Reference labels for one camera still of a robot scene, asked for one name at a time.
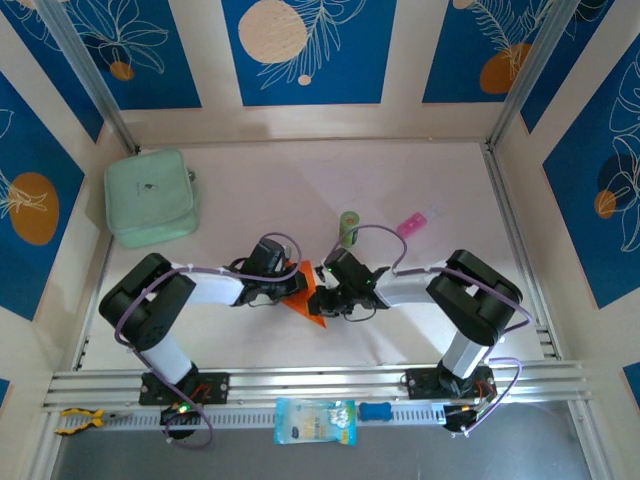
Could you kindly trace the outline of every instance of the green cylinder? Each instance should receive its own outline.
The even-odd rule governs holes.
[[[358,232],[352,232],[349,235],[345,235],[349,230],[357,227],[360,224],[360,216],[356,212],[344,212],[340,215],[340,244],[344,248],[352,247],[358,239]]]

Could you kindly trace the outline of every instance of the plastic packet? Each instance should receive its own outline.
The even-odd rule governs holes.
[[[356,403],[278,398],[276,401],[277,444],[339,442],[356,444]]]

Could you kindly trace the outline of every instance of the white wall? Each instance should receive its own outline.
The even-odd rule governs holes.
[[[518,119],[498,149],[565,356],[589,368],[620,478],[640,471],[640,411],[621,370],[640,360],[640,290],[598,310],[542,163],[639,33],[640,4],[616,0],[531,136]]]
[[[0,31],[0,71],[86,174],[34,321],[0,308],[0,377],[12,382],[0,416],[0,476],[13,479],[36,446],[51,372],[69,366],[96,277],[92,260],[108,241],[102,170],[124,152],[108,128],[92,142],[2,15]]]
[[[293,138],[486,137],[501,103],[422,105],[447,4],[398,0],[380,105],[242,106],[221,2],[170,0],[202,109],[127,111],[144,147]]]

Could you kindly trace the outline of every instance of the pliers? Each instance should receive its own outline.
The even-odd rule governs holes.
[[[59,428],[56,430],[58,435],[75,435],[76,433],[83,432],[89,428],[101,428],[107,423],[113,422],[120,418],[125,418],[133,415],[132,412],[109,412],[105,410],[85,410],[84,408],[67,408],[60,412],[60,416],[68,417],[69,415],[84,415],[91,418],[88,423],[75,428]]]

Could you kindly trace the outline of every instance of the white table surface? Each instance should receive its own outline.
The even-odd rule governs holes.
[[[182,152],[202,194],[200,228],[141,249],[116,243],[101,297],[148,253],[218,267],[248,255],[269,231],[292,235],[304,258],[317,265],[336,241],[346,210],[358,212],[361,223],[393,228],[421,212],[428,224],[408,239],[401,266],[432,264],[465,248],[524,291],[477,144],[342,140],[217,144]],[[391,264],[400,244],[386,232],[364,230],[352,252],[373,269]],[[512,321],[520,320],[516,315]],[[455,333],[444,313],[428,304],[380,311],[362,323],[339,318],[327,324],[323,329],[283,305],[187,305],[171,332],[200,368],[435,363]],[[83,369],[141,367],[99,314],[88,331]],[[493,353],[503,355],[542,359],[535,329],[508,335]]]

